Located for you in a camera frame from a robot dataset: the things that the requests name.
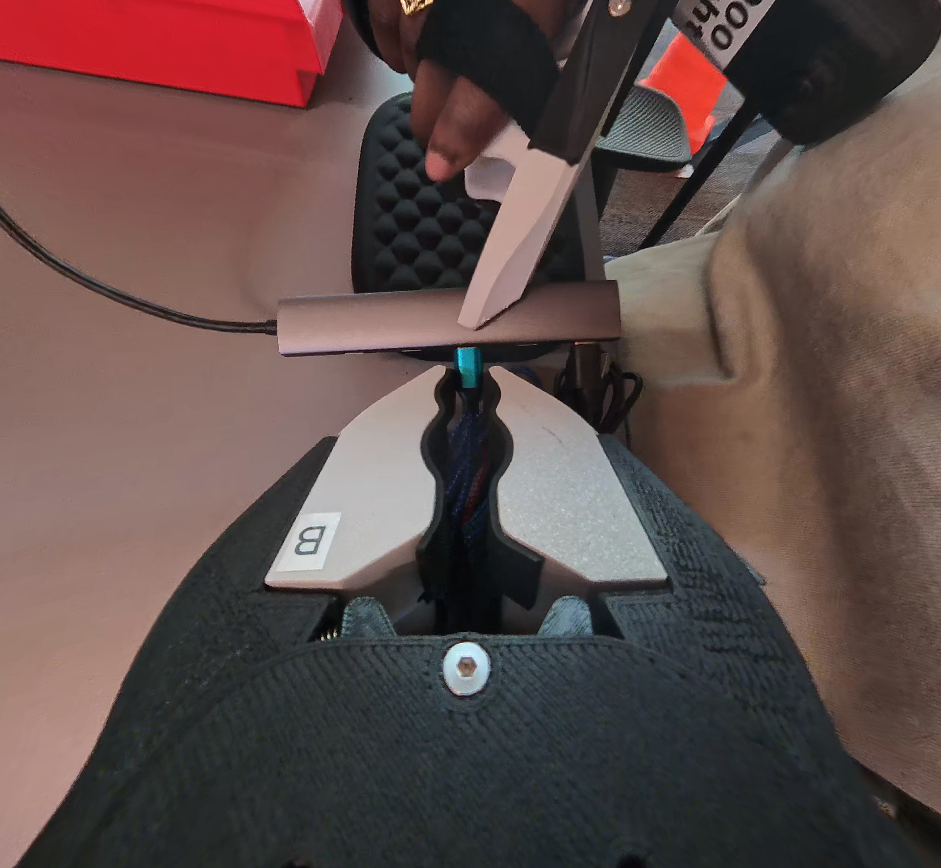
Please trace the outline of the orange-red box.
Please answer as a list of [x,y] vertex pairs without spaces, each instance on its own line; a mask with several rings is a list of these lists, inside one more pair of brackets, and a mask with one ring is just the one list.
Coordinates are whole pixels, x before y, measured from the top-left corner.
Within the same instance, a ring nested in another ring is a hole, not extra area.
[[724,75],[693,43],[678,34],[640,84],[676,103],[691,148],[697,152],[715,126],[713,110],[727,85]]

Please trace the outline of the red plastic bin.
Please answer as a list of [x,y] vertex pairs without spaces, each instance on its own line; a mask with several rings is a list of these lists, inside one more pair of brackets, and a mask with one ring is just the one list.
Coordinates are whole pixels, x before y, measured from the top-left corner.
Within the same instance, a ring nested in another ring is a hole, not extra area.
[[303,108],[343,16],[340,0],[1,0],[1,58]]

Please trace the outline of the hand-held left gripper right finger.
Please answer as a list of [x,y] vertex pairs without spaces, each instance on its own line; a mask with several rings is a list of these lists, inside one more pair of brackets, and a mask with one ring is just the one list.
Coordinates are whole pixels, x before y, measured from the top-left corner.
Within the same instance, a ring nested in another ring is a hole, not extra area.
[[665,566],[594,428],[506,369],[489,378],[489,567],[512,609],[663,587]]

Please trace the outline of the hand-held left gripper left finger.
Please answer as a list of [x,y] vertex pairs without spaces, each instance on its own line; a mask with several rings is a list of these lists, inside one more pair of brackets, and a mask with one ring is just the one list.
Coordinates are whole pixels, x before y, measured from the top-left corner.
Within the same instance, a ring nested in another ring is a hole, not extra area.
[[436,483],[421,439],[447,369],[433,366],[343,428],[265,576],[272,589],[419,590]]

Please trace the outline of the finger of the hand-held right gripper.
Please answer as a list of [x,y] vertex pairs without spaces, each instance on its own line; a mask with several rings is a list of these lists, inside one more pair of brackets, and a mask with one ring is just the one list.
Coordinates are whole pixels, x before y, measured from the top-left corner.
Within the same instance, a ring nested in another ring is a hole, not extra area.
[[520,300],[582,168],[530,147],[514,122],[465,168],[469,197],[498,203],[498,210],[458,315],[461,326],[478,329]]

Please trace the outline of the person's beige pants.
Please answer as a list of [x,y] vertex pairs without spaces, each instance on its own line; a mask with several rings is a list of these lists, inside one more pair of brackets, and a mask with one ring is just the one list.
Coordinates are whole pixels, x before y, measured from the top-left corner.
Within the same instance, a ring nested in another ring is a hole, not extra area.
[[853,757],[939,813],[939,50],[606,273],[635,454],[766,578]]

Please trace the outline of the black textured wrist rest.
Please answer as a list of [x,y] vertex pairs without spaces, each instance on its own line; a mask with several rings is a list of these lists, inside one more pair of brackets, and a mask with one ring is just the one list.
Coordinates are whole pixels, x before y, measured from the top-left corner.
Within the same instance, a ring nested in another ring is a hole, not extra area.
[[470,198],[463,175],[427,177],[411,97],[385,101],[363,133],[351,243],[358,294],[467,288],[499,211]]

